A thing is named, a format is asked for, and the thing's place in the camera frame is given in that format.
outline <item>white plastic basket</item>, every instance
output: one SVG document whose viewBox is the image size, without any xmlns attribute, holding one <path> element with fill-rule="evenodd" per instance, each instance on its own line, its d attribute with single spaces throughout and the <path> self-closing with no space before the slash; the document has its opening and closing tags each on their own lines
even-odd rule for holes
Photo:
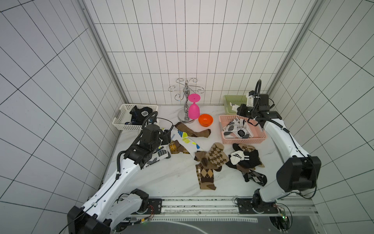
<svg viewBox="0 0 374 234">
<path fill-rule="evenodd" d="M 134 106 L 137 106 L 139 109 L 143 107 L 150 107 L 153 111 L 157 111 L 159 106 L 157 105 L 142 105 L 142 104 L 122 104 L 119 108 L 121 111 L 121 114 L 119 115 L 118 119 L 115 117 L 113 119 L 112 124 L 118 129 L 118 130 L 130 130 L 130 131 L 139 131 L 141 129 L 141 125 L 128 125 L 125 124 L 126 122 L 131 121 L 131 114 L 130 111 Z"/>
</svg>

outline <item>pink plastic basket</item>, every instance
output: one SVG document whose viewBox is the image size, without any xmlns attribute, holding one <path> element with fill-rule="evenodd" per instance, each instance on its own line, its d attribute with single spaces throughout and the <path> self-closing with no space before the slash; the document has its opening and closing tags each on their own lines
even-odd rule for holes
<svg viewBox="0 0 374 234">
<path fill-rule="evenodd" d="M 237 117 L 239 119 L 248 120 L 248 118 L 245 118 L 245 117 L 239 116 L 239 115 L 220 115 L 219 116 L 220 127 L 221 127 L 221 137 L 222 137 L 222 143 L 223 144 L 233 144 L 233 143 L 260 144 L 261 142 L 263 142 L 267 138 L 267 135 L 266 135 L 265 131 L 262 130 L 260 125 L 257 125 L 257 126 L 249 125 L 249 128 L 251 129 L 251 131 L 254 135 L 252 138 L 248 138 L 248 139 L 236 139 L 236 138 L 227 139 L 227 138 L 225 138 L 225 136 L 223 135 L 222 128 L 227 126 L 231 121 L 233 121 L 235 117 Z M 257 121 L 255 121 L 253 119 L 251 119 L 250 122 L 253 123 L 254 125 L 257 124 Z"/>
</svg>

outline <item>chrome stand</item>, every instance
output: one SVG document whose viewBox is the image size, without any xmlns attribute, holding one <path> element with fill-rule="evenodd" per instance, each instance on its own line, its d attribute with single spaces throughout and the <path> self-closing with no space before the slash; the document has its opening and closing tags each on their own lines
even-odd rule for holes
<svg viewBox="0 0 374 234">
<path fill-rule="evenodd" d="M 182 110 L 180 110 L 178 112 L 178 119 L 179 121 L 181 121 L 182 123 L 192 123 L 194 121 L 194 119 L 191 119 L 190 117 L 188 117 L 188 96 L 190 95 L 190 90 L 194 93 L 196 93 L 195 91 L 193 91 L 190 87 L 197 87 L 197 92 L 202 94 L 205 92 L 204 88 L 203 87 L 200 87 L 200 86 L 196 86 L 196 85 L 188 85 L 188 83 L 192 80 L 192 82 L 196 83 L 197 82 L 197 79 L 196 78 L 191 78 L 191 79 L 187 79 L 184 80 L 183 78 L 178 78 L 176 80 L 176 82 L 178 84 L 181 84 L 183 85 L 182 87 L 180 88 L 176 88 L 175 85 L 172 85 L 168 88 L 168 90 L 170 92 L 174 92 L 176 90 L 179 90 L 179 89 L 183 89 L 183 97 L 181 98 L 181 95 L 180 94 L 176 94 L 174 99 L 177 100 L 177 101 L 182 101 L 184 97 L 186 97 L 186 101 L 184 102 L 184 108 Z"/>
</svg>

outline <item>plastic basket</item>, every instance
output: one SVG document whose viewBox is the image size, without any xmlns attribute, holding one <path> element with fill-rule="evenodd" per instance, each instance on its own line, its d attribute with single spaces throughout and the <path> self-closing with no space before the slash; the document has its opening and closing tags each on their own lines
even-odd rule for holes
<svg viewBox="0 0 374 234">
<path fill-rule="evenodd" d="M 232 104 L 240 106 L 241 104 L 247 103 L 247 97 L 245 95 L 225 95 L 225 101 L 223 102 L 225 105 L 225 112 L 228 115 L 236 115 L 236 112 L 232 110 L 230 106 L 230 102 Z"/>
<path fill-rule="evenodd" d="M 141 129 L 141 125 L 128 125 L 125 124 L 126 122 L 131 121 L 131 114 L 130 111 L 134 106 L 137 106 L 139 109 L 143 107 L 150 107 L 153 111 L 158 110 L 158 106 L 156 105 L 142 105 L 142 104 L 122 104 L 119 108 L 121 111 L 121 114 L 118 118 L 114 118 L 112 124 L 118 129 L 118 130 L 130 130 L 130 131 L 139 131 Z"/>
<path fill-rule="evenodd" d="M 251 129 L 253 133 L 252 138 L 247 138 L 247 139 L 240 139 L 240 138 L 230 138 L 227 139 L 223 135 L 222 128 L 227 126 L 231 121 L 234 120 L 234 118 L 237 117 L 239 119 L 245 119 L 248 120 L 248 118 L 245 118 L 243 116 L 239 115 L 220 115 L 219 120 L 220 120 L 220 127 L 221 127 L 221 138 L 222 138 L 222 143 L 223 144 L 233 144 L 233 143 L 238 143 L 238 144 L 260 144 L 263 142 L 266 138 L 266 132 L 261 128 L 260 125 L 253 126 L 249 124 L 249 128 Z M 252 122 L 254 125 L 256 125 L 257 121 L 251 119 L 250 122 Z"/>
</svg>

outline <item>green plastic basket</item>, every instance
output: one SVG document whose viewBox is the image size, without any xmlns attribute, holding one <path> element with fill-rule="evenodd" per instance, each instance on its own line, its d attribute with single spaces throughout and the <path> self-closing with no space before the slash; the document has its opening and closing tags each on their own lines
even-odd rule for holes
<svg viewBox="0 0 374 234">
<path fill-rule="evenodd" d="M 240 106 L 241 104 L 247 103 L 247 97 L 245 95 L 225 95 L 225 112 L 228 115 L 236 115 L 236 112 L 232 110 L 232 107 L 230 106 L 230 102 L 232 104 Z"/>
</svg>

